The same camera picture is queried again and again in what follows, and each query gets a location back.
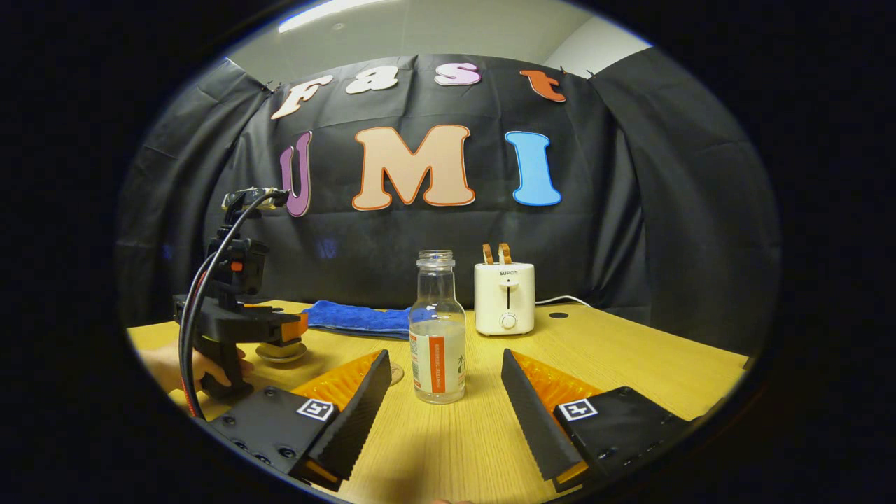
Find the orange label stripe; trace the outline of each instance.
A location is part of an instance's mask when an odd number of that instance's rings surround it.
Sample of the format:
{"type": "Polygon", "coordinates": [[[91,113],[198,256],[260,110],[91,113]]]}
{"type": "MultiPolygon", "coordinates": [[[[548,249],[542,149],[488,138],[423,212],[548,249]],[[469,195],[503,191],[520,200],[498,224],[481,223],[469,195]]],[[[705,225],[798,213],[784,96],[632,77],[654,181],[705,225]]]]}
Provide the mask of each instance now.
{"type": "Polygon", "coordinates": [[[443,394],[445,391],[444,352],[444,338],[429,338],[429,372],[433,379],[433,394],[443,394]]]}

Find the blue towel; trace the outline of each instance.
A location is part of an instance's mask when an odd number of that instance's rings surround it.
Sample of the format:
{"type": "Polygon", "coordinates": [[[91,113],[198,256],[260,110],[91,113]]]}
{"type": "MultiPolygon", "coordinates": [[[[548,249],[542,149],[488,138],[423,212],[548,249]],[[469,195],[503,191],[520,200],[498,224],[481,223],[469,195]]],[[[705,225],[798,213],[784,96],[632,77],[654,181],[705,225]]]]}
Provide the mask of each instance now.
{"type": "Polygon", "coordinates": [[[409,339],[410,308],[380,311],[320,300],[302,313],[308,314],[309,327],[319,327],[344,335],[409,339]]]}

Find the wooden table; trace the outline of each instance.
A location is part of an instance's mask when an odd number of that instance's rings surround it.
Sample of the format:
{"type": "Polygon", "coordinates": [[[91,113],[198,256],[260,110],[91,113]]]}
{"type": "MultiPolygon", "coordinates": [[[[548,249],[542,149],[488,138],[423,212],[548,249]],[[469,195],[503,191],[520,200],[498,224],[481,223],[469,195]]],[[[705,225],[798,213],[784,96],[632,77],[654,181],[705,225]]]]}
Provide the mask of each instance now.
{"type": "MultiPolygon", "coordinates": [[[[286,313],[311,305],[275,301],[286,313]]],[[[129,330],[134,346],[151,349],[177,339],[175,322],[129,330]]],[[[309,329],[308,353],[270,364],[255,343],[240,344],[255,365],[246,381],[291,390],[329,369],[371,352],[389,351],[405,370],[390,387],[351,479],[333,493],[358,503],[425,503],[433,499],[544,502],[557,497],[542,481],[501,382],[505,348],[526,354],[601,390],[629,386],[685,420],[705,414],[737,383],[746,357],[663,333],[577,303],[538,306],[528,335],[486,337],[467,313],[467,393],[453,404],[419,401],[410,376],[407,341],[337,335],[309,329]],[[564,312],[567,318],[548,314],[564,312]]],[[[186,412],[184,394],[170,397],[186,412]]],[[[227,411],[199,393],[209,420],[227,411]]]]}

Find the letter m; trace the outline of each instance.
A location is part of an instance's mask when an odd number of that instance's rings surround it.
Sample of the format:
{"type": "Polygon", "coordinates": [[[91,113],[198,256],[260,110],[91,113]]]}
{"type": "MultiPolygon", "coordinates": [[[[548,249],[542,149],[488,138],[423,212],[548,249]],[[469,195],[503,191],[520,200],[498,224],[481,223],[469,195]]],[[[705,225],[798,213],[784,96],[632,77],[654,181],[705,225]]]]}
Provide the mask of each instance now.
{"type": "Polygon", "coordinates": [[[423,200],[434,206],[470,204],[476,194],[467,186],[463,166],[463,141],[470,136],[464,126],[439,125],[426,133],[416,152],[411,152],[397,131],[374,127],[358,132],[364,145],[361,191],[352,198],[358,210],[380,210],[392,203],[383,189],[385,177],[404,204],[411,204],[429,172],[429,189],[423,200]]]}

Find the black cable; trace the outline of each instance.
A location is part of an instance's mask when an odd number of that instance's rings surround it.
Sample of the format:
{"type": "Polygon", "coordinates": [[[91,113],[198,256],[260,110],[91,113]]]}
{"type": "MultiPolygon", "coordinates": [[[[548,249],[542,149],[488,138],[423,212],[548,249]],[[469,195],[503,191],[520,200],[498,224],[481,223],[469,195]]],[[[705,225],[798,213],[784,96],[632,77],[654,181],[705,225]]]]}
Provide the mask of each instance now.
{"type": "Polygon", "coordinates": [[[196,287],[199,285],[199,281],[202,279],[202,272],[206,271],[209,264],[211,264],[211,259],[213,256],[208,256],[205,258],[205,261],[202,262],[202,265],[199,266],[199,269],[196,271],[196,275],[193,277],[193,281],[190,283],[190,289],[186,292],[186,299],[184,299],[184,311],[180,316],[180,320],[178,323],[180,324],[180,330],[177,334],[177,358],[180,365],[180,376],[183,378],[185,376],[184,373],[184,365],[185,362],[193,362],[192,359],[192,346],[188,346],[186,343],[186,317],[189,313],[190,306],[195,300],[196,295],[196,287]]]}
{"type": "Polygon", "coordinates": [[[275,196],[283,196],[287,194],[287,191],[284,190],[274,190],[270,193],[265,192],[265,194],[259,196],[253,201],[248,208],[243,211],[243,214],[239,216],[237,222],[234,223],[233,227],[228,232],[227,236],[224,237],[224,240],[221,242],[218,250],[215,252],[215,255],[211,259],[211,263],[209,264],[208,271],[205,273],[205,276],[202,277],[202,280],[199,283],[199,289],[196,292],[196,300],[193,302],[193,306],[189,304],[184,305],[184,316],[183,319],[186,319],[186,325],[181,324],[181,329],[185,333],[185,345],[184,345],[184,353],[181,354],[180,361],[180,369],[181,369],[181,378],[184,380],[184,390],[186,392],[187,401],[191,402],[195,407],[195,414],[198,418],[205,420],[205,416],[202,414],[202,408],[199,406],[199,397],[196,395],[196,389],[193,385],[193,327],[196,322],[196,313],[202,312],[202,301],[205,297],[205,288],[209,284],[209,280],[212,278],[214,274],[215,268],[218,266],[220,261],[221,254],[227,250],[228,245],[231,241],[233,241],[234,236],[239,231],[239,228],[243,225],[243,222],[248,218],[248,216],[252,213],[255,208],[258,207],[266,199],[271,199],[275,196]]]}

